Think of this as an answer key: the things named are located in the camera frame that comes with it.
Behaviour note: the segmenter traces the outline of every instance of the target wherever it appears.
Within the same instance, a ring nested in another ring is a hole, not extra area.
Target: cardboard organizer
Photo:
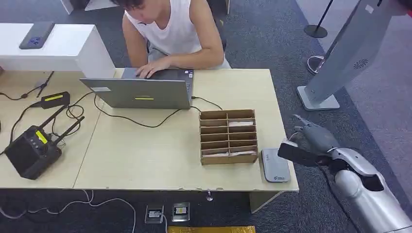
[[[254,110],[202,111],[199,120],[202,165],[256,161],[258,138]]]

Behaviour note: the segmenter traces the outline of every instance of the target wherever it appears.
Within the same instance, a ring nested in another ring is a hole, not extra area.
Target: desk leg
[[[230,10],[230,0],[226,0],[226,9],[227,9],[227,14],[229,14],[229,10]]]
[[[277,196],[282,193],[283,192],[250,192],[250,211],[252,212],[252,214],[256,213],[263,206],[273,201],[273,199],[277,198]]]

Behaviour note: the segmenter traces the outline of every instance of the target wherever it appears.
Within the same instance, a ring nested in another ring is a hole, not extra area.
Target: black router
[[[66,108],[67,105],[62,106],[40,126],[32,125],[4,150],[21,177],[29,180],[37,179],[62,155],[57,143],[80,124],[85,117],[79,118],[55,141],[52,141],[51,137],[44,133],[43,128]]]

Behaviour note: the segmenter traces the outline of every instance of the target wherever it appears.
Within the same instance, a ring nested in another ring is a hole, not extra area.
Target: yellow mat
[[[169,227],[168,233],[256,233],[254,226],[248,227]]]

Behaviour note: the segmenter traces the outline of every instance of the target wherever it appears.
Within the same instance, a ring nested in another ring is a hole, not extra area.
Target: gray floor
[[[329,0],[297,0],[312,24],[319,21]],[[334,1],[320,39],[328,50],[357,0]],[[383,155],[412,201],[412,17],[393,17],[378,56],[371,67],[346,89],[366,122]]]
[[[116,66],[129,65],[120,31],[121,9],[75,12],[67,16],[60,3],[56,2],[3,0],[0,3],[0,22],[54,20],[58,23],[94,23]],[[303,110],[295,91],[297,86],[306,84],[311,78],[303,64],[308,56],[323,52],[317,40],[303,33],[307,23],[299,6],[292,0],[233,0],[231,14],[225,19],[227,59],[235,68],[269,68],[287,135],[292,133],[295,121],[291,115],[296,113],[327,126],[342,145],[364,152],[365,157],[383,173],[402,207],[412,216],[405,192],[345,89],[336,94],[340,110],[312,113]],[[138,215],[136,232],[164,230],[162,226],[143,223],[146,203],[164,203],[169,215],[175,201],[192,203],[191,221],[184,224],[188,226],[255,225],[259,233],[354,232],[328,192],[322,174],[316,168],[296,165],[295,169],[300,192],[281,195],[255,215],[249,213],[246,193],[215,193],[213,202],[207,202],[205,194],[199,192],[103,190],[95,195],[96,201],[112,197],[130,201]],[[14,207],[7,208],[10,213],[24,207],[20,199],[29,201],[33,208],[45,205],[61,207],[71,200],[84,200],[85,196],[76,190],[0,191],[0,204],[9,203]],[[343,201],[343,204],[359,225],[358,216],[349,203]],[[8,220],[0,217],[0,232],[130,232],[131,216],[132,211],[121,202],[96,209],[76,204],[47,224],[32,223],[26,218]],[[44,221],[48,216],[32,217]]]

